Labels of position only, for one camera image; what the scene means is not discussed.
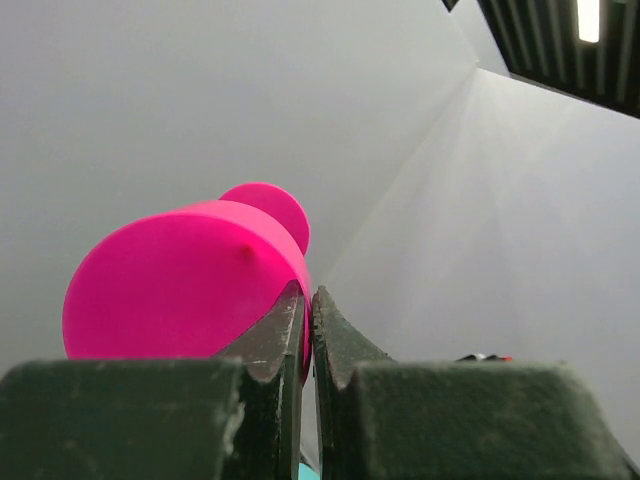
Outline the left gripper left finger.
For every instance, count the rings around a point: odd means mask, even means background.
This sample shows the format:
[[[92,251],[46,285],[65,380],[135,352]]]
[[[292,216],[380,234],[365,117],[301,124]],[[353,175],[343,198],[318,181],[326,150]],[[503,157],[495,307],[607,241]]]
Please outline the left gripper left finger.
[[[306,304],[290,282],[204,360],[30,361],[1,381],[5,479],[294,479]]]

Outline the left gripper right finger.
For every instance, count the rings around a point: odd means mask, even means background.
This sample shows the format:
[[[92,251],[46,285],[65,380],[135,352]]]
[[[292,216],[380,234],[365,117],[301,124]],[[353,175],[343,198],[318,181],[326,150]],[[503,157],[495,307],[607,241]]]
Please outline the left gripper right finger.
[[[399,362],[325,287],[312,300],[325,479],[635,479],[595,396],[563,363]]]

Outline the magenta plastic wine glass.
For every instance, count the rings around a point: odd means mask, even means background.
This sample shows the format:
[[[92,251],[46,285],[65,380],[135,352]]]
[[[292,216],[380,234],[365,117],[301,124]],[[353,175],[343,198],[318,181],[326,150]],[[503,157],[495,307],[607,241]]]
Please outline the magenta plastic wine glass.
[[[129,223],[83,258],[61,317],[72,360],[213,356],[290,283],[311,289],[311,224],[287,190],[244,183]]]

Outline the blue plastic wine glass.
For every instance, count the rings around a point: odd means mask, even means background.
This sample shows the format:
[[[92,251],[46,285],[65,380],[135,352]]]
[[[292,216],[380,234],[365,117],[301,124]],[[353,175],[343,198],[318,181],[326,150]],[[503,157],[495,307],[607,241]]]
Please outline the blue plastic wine glass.
[[[300,463],[298,466],[298,480],[320,480],[320,476],[309,465]]]

